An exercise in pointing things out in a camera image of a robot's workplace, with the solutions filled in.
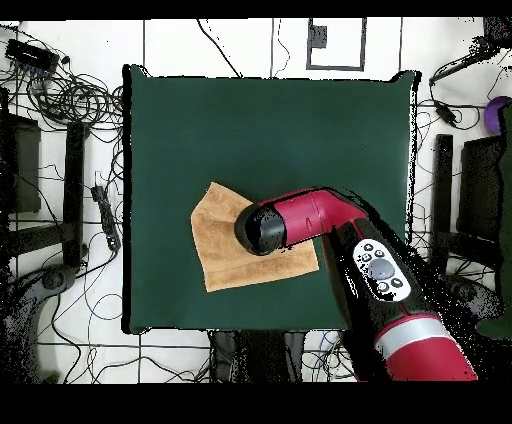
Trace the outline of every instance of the green tabletop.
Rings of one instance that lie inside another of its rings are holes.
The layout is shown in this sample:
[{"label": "green tabletop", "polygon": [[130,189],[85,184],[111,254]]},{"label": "green tabletop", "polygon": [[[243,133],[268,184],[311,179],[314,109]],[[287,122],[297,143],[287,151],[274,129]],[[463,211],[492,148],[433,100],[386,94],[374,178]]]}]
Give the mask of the green tabletop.
[{"label": "green tabletop", "polygon": [[418,79],[151,78],[132,66],[131,331],[344,329],[320,240],[318,272],[207,293],[190,214],[212,181],[254,201],[346,187],[405,234]]}]

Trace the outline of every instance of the gray button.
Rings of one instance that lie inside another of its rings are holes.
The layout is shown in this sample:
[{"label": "gray button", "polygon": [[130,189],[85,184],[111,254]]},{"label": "gray button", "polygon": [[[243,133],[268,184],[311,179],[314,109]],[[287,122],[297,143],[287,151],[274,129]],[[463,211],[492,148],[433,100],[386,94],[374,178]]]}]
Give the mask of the gray button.
[{"label": "gray button", "polygon": [[387,280],[395,275],[395,268],[386,259],[374,259],[368,266],[368,275],[374,280]]},{"label": "gray button", "polygon": [[381,293],[386,293],[389,290],[389,285],[384,281],[381,281],[377,286],[377,290],[380,291]]}]

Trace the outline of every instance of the wire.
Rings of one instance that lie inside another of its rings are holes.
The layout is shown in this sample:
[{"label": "wire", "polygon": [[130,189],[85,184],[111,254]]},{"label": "wire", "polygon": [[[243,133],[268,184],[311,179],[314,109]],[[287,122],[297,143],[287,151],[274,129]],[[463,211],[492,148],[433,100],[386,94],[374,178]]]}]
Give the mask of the wire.
[{"label": "wire", "polygon": [[284,44],[283,44],[283,43],[281,43],[281,39],[279,38],[279,36],[280,36],[280,32],[281,32],[281,21],[282,21],[282,19],[280,18],[280,19],[279,19],[279,27],[277,28],[277,42],[281,45],[281,47],[282,47],[283,49],[285,49],[285,50],[286,50],[286,54],[288,55],[288,58],[286,59],[286,63],[284,64],[284,67],[283,67],[282,69],[279,69],[279,71],[277,71],[277,72],[275,73],[274,78],[276,78],[276,77],[277,77],[277,74],[278,74],[279,72],[282,72],[282,71],[284,71],[284,70],[286,69],[286,67],[288,66],[288,61],[290,60],[290,57],[291,57],[291,56],[290,56],[290,52],[289,52],[289,51],[288,51],[288,49],[284,46]]},{"label": "wire", "polygon": [[508,69],[508,67],[501,68],[501,71],[498,73],[498,76],[496,77],[496,80],[494,81],[494,84],[492,85],[491,89],[487,93],[487,100],[491,101],[491,98],[489,97],[491,95],[491,91],[494,90],[494,87],[496,87],[496,84],[498,83],[498,80],[500,79],[500,76],[503,73],[503,71],[506,71],[507,69]]},{"label": "wire", "polygon": [[53,312],[53,315],[52,315],[52,321],[51,321],[51,326],[53,328],[53,331],[55,332],[55,334],[57,334],[57,336],[59,336],[62,340],[64,340],[65,342],[69,343],[70,345],[72,345],[73,347],[75,347],[77,350],[78,350],[78,357],[76,358],[75,362],[73,363],[73,366],[69,369],[68,373],[66,374],[66,377],[64,377],[64,381],[63,381],[63,384],[67,384],[68,383],[68,378],[71,374],[71,372],[75,369],[76,365],[78,364],[78,361],[80,360],[80,358],[82,357],[82,350],[80,349],[79,346],[76,345],[76,343],[72,342],[71,340],[69,340],[68,338],[64,337],[58,330],[57,330],[57,327],[55,327],[55,316],[57,315],[57,312],[59,310],[59,307],[60,307],[60,293],[57,295],[57,307],[55,308],[55,311]]},{"label": "wire", "polygon": [[110,368],[125,367],[127,365],[135,364],[136,362],[139,362],[142,359],[151,362],[153,365],[155,365],[157,368],[161,369],[162,371],[165,371],[165,372],[168,372],[170,374],[173,374],[173,377],[172,377],[171,380],[173,380],[174,378],[179,378],[183,382],[191,382],[191,383],[198,383],[199,382],[199,381],[196,380],[196,378],[186,379],[186,378],[181,377],[183,374],[191,373],[191,371],[182,371],[182,372],[178,373],[176,371],[173,371],[173,370],[171,370],[169,368],[164,367],[163,365],[160,365],[158,362],[156,362],[154,359],[152,359],[152,358],[150,358],[148,356],[141,356],[140,358],[135,358],[135,359],[133,359],[131,361],[128,361],[128,362],[123,362],[123,363],[120,363],[120,364],[110,364],[110,365],[107,365],[107,366],[103,367],[100,370],[100,372],[96,375],[96,377],[94,377],[94,379],[92,381],[92,384],[95,384],[96,382],[99,382],[98,380],[99,380],[101,374],[103,374],[103,372],[105,370],[110,369]]},{"label": "wire", "polygon": [[196,22],[197,22],[197,25],[199,25],[199,28],[201,29],[201,32],[206,35],[206,37],[208,37],[208,39],[213,43],[213,45],[215,47],[217,47],[217,50],[220,52],[220,54],[222,55],[222,57],[224,58],[224,60],[227,62],[227,64],[229,65],[229,67],[233,70],[233,72],[235,73],[235,75],[238,77],[238,78],[241,78],[242,75],[239,74],[236,69],[233,67],[233,65],[231,64],[231,62],[228,60],[228,58],[226,57],[226,55],[224,54],[224,52],[222,51],[222,49],[219,47],[219,45],[215,42],[215,40],[210,36],[210,34],[208,34],[203,26],[201,25],[201,21],[199,19],[196,19]]}]

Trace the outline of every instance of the orange towel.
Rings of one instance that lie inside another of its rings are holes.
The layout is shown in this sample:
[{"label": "orange towel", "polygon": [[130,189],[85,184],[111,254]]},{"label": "orange towel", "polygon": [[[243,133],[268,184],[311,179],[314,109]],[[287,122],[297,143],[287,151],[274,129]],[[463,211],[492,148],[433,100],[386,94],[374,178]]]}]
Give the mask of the orange towel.
[{"label": "orange towel", "polygon": [[249,200],[212,182],[192,212],[192,234],[208,292],[297,277],[318,270],[311,240],[267,256],[248,253],[235,237],[234,223],[250,204]]}]

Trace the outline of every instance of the white button panel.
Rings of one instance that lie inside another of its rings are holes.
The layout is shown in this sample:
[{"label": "white button panel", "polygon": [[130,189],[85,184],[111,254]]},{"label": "white button panel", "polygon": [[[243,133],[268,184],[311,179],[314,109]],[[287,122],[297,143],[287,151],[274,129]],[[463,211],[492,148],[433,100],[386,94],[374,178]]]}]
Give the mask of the white button panel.
[{"label": "white button panel", "polygon": [[[411,286],[382,243],[372,239],[361,240],[354,248],[353,259],[376,299],[384,302],[401,302],[411,293]],[[393,276],[384,280],[370,278],[368,266],[375,259],[385,259],[390,262],[395,270]]]}]

